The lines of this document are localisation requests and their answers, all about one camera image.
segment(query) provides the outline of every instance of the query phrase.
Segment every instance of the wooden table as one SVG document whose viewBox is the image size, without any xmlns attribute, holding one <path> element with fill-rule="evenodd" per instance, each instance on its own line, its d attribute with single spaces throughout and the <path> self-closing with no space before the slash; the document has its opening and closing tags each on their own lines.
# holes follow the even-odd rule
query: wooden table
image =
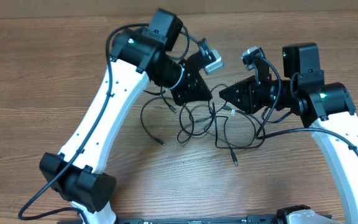
<svg viewBox="0 0 358 224">
<path fill-rule="evenodd" d="M 206 37 L 223 56 L 222 72 L 203 75 L 210 88 L 253 75 L 239 60 L 249 47 L 263 47 L 283 74 L 281 47 L 312 41 L 319 45 L 326 83 L 345 84 L 358 115 L 358 11 L 180 18 L 191 35 Z M 104 41 L 109 32 L 149 20 L 149 16 L 0 20 L 0 223 L 23 223 L 17 220 L 19 209 L 45 184 L 40 158 L 44 152 L 57 153 L 82 120 L 106 69 Z M 180 55 L 184 47 L 180 37 L 172 54 Z M 193 44 L 190 53 L 195 51 Z M 151 83 L 149 90 L 158 88 Z M 213 95 L 217 106 L 222 105 L 218 91 Z M 136 101 L 109 156 L 106 173 L 118 179 L 111 205 L 120 217 L 243 217 L 303 203 L 344 221 L 333 178 L 310 134 L 269 139 L 254 152 L 236 151 L 239 167 L 234 167 L 229 150 L 214 147 L 214 128 L 179 144 L 178 114 L 161 101 L 147 107 L 144 118 L 150 132 L 167 145 L 150 139 L 139 121 L 140 109 L 150 98 L 142 94 Z M 191 103 L 190 108 L 198 104 L 205 105 Z M 196 111 L 196 119 L 207 115 L 206 108 Z M 272 119 L 282 114 L 274 112 Z M 299 117 L 291 116 L 267 125 L 267 130 L 301 126 Z M 244 144 L 253 134 L 250 123 L 238 114 L 229 118 L 227 128 L 233 143 Z M 223 136 L 223 121 L 218 121 L 218 129 Z M 48 190 L 27 214 L 67 205 Z M 63 213 L 32 223 L 74 216 Z"/>
</svg>

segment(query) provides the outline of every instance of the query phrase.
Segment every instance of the wooden surface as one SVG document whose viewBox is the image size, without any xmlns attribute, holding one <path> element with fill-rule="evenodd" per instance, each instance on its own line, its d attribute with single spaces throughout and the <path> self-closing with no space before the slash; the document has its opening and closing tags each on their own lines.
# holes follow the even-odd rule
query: wooden surface
<svg viewBox="0 0 358 224">
<path fill-rule="evenodd" d="M 253 75 L 239 60 L 251 46 L 263 47 L 282 74 L 281 47 L 313 41 L 319 45 L 326 83 L 345 84 L 358 115 L 358 11 L 203 14 L 181 19 L 191 35 L 205 36 L 225 60 L 222 72 L 203 75 L 210 88 Z M 149 16 L 0 20 L 0 223 L 23 223 L 16 219 L 17 212 L 45 184 L 40 158 L 44 152 L 57 153 L 82 120 L 106 69 L 104 41 L 109 32 L 149 20 Z M 181 54 L 184 47 L 180 37 L 172 54 Z M 149 90 L 157 87 L 151 83 Z M 218 93 L 213 95 L 217 106 L 222 105 Z M 150 132 L 167 145 L 151 140 L 139 121 L 140 109 L 150 98 L 142 94 L 136 101 L 109 156 L 106 173 L 118 179 L 111 205 L 120 217 L 243 217 L 303 203 L 343 221 L 333 178 L 308 133 L 269 139 L 255 152 L 236 151 L 240 165 L 234 167 L 229 150 L 214 147 L 214 129 L 179 144 L 178 114 L 160 101 L 146 109 L 144 119 Z M 206 116 L 206 108 L 196 111 L 195 119 Z M 283 113 L 274 112 L 272 117 Z M 218 121 L 221 137 L 222 125 Z M 299 117 L 269 124 L 267 129 L 271 133 L 293 127 L 301 127 Z M 252 136 L 249 122 L 238 114 L 229 119 L 227 128 L 233 143 L 244 144 Z M 48 190 L 27 214 L 67 205 Z M 32 223 L 73 217 L 64 213 Z"/>
<path fill-rule="evenodd" d="M 0 0 L 0 19 L 150 15 L 162 7 L 177 14 L 358 10 L 358 0 Z"/>
</svg>

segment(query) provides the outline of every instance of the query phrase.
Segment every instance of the tabletop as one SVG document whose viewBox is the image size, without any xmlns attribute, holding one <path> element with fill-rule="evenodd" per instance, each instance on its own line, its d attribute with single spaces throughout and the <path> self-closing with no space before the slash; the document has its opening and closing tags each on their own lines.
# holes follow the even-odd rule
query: tabletop
<svg viewBox="0 0 358 224">
<path fill-rule="evenodd" d="M 17 219 L 18 211 L 46 183 L 39 171 L 41 157 L 45 152 L 57 153 L 85 115 L 106 69 L 104 43 L 109 32 L 150 19 L 0 20 L 0 223 L 23 223 Z M 202 74 L 210 88 L 232 85 L 254 74 L 239 58 L 249 47 L 262 47 L 283 77 L 281 48 L 316 42 L 326 83 L 343 83 L 358 115 L 358 11 L 194 14 L 180 19 L 191 35 L 206 37 L 224 59 L 223 71 Z M 180 55 L 184 48 L 185 38 L 180 37 L 172 55 Z M 189 54 L 196 51 L 191 44 Z M 221 89 L 213 92 L 216 106 L 223 104 L 218 96 Z M 150 83 L 148 90 L 159 88 Z M 146 107 L 144 121 L 166 146 L 148 137 L 140 125 L 140 110 L 151 97 L 143 93 L 135 102 L 105 170 L 117 178 L 111 206 L 120 217 L 244 217 L 305 204 L 344 221 L 333 178 L 310 133 L 268 139 L 255 151 L 236 150 L 239 166 L 235 167 L 228 149 L 215 148 L 214 127 L 186 144 L 177 142 L 178 113 L 162 101 Z M 206 117 L 205 102 L 188 106 L 197 105 L 201 106 L 194 110 L 195 119 Z M 275 111 L 271 119 L 287 111 Z M 252 139 L 253 127 L 243 116 L 220 114 L 229 116 L 226 128 L 231 142 L 246 144 Z M 302 127 L 300 118 L 290 116 L 279 124 L 267 124 L 266 130 L 295 127 Z M 202 128 L 203 124 L 196 125 L 195 132 Z M 222 120 L 218 120 L 218 134 L 223 137 Z M 26 215 L 66 206 L 68 202 L 48 190 Z M 72 218 L 75 214 L 66 212 L 31 223 Z"/>
</svg>

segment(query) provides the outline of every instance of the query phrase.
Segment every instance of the wall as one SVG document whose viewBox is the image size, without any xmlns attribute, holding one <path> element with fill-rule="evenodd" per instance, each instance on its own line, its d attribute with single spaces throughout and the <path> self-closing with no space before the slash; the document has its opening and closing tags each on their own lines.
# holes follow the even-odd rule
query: wall
<svg viewBox="0 0 358 224">
<path fill-rule="evenodd" d="M 358 10 L 358 0 L 0 0 L 0 19 L 153 14 Z"/>
</svg>

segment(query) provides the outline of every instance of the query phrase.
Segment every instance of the white plastic part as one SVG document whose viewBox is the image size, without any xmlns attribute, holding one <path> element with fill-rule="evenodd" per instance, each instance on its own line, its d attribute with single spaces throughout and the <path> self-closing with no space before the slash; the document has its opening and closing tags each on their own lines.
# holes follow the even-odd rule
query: white plastic part
<svg viewBox="0 0 358 224">
<path fill-rule="evenodd" d="M 112 143 L 125 117 L 128 115 L 135 100 L 143 90 L 147 88 L 150 82 L 146 72 L 142 74 L 136 72 L 135 65 L 117 60 L 117 62 L 112 62 L 111 66 L 112 94 L 114 94 L 114 96 L 110 97 L 99 124 L 84 147 L 84 153 L 80 154 L 73 163 L 74 166 L 80 169 L 88 165 L 92 167 L 92 173 L 95 174 L 102 174 L 106 168 Z M 106 70 L 100 89 L 81 124 L 68 142 L 60 149 L 59 153 L 64 153 L 64 160 L 66 162 L 74 156 L 76 150 L 98 117 L 106 99 L 109 82 L 109 73 L 108 70 Z"/>
<path fill-rule="evenodd" d="M 104 206 L 100 212 L 88 212 L 86 207 L 78 204 L 76 202 L 70 202 L 73 207 L 80 208 L 82 211 L 84 211 L 84 215 L 86 216 L 86 219 L 88 220 L 89 224 L 114 224 L 116 221 L 116 214 L 111 210 L 110 202 Z"/>
<path fill-rule="evenodd" d="M 348 112 L 317 119 L 311 128 L 324 128 L 348 139 L 358 149 L 358 117 Z M 342 200 L 346 223 L 358 223 L 358 157 L 343 141 L 325 133 L 312 132 L 319 145 Z"/>
<path fill-rule="evenodd" d="M 339 224 L 335 220 L 315 214 L 313 210 L 299 210 L 287 215 L 288 224 Z"/>
</svg>

